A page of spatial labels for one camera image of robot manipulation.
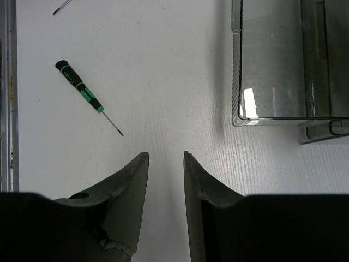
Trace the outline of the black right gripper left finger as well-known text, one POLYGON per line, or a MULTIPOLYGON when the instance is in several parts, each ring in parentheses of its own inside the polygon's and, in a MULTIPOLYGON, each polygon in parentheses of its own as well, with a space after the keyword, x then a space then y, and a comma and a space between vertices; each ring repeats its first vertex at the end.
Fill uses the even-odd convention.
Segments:
POLYGON ((139 241, 149 154, 69 198, 1 194, 1 261, 130 261, 139 241))

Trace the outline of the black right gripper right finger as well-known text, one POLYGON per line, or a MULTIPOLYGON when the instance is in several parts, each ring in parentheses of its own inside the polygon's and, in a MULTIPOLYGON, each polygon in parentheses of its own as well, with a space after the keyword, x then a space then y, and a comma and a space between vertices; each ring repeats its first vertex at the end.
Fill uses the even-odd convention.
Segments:
POLYGON ((243 196, 184 153, 192 261, 348 261, 347 194, 243 196))

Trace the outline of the clear plastic drawer organizer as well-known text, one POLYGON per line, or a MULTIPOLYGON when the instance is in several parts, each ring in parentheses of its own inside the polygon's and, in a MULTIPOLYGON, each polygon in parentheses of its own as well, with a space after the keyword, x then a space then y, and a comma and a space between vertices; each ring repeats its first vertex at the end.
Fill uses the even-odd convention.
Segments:
POLYGON ((233 1, 232 124, 348 139, 348 1, 233 1))

